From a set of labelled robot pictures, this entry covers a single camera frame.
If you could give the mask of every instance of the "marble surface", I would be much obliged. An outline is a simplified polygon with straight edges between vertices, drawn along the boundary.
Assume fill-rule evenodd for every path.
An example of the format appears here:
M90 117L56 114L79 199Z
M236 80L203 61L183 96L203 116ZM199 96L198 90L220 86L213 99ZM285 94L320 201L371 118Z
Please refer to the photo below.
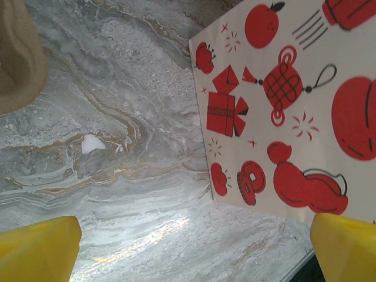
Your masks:
M0 116L0 231L76 216L71 281L280 281L309 228L212 200L187 47L236 2L26 4L49 79Z

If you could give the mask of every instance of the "beige cloth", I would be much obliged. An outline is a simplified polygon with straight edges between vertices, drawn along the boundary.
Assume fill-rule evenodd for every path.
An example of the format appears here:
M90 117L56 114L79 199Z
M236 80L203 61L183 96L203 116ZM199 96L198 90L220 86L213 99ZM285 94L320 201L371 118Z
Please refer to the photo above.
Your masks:
M48 65L24 0L0 0L0 114L31 103L42 91Z

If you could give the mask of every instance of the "red apple illustration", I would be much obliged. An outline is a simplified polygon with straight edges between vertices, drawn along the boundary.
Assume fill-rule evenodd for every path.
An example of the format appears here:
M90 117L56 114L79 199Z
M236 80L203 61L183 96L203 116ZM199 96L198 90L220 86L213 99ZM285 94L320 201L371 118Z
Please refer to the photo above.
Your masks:
M210 50L210 45L201 42L196 49L196 67L205 74L210 74L214 69L212 60L216 57L213 55L214 50Z
M244 27L249 44L257 49L266 47L275 37L279 27L277 12L284 7L284 2L261 4L248 14Z
M227 177L222 172L221 165L219 163L213 163L210 167L210 172L215 191L219 196L225 196L227 194Z

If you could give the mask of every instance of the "white paper bag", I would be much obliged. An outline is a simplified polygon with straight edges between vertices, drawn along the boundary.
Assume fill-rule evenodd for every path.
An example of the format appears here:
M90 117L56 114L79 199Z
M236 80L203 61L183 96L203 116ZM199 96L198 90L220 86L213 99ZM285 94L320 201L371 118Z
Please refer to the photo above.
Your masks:
M376 0L245 0L190 42L214 199L376 219Z

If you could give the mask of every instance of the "yellow object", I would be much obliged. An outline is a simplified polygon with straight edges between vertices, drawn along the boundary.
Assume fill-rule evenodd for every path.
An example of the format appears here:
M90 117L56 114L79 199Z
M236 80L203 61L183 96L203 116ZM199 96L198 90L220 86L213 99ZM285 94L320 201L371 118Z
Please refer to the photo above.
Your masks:
M316 214L311 241L326 282L376 281L376 225Z
M73 216L0 233L0 281L69 281L80 239L81 229Z

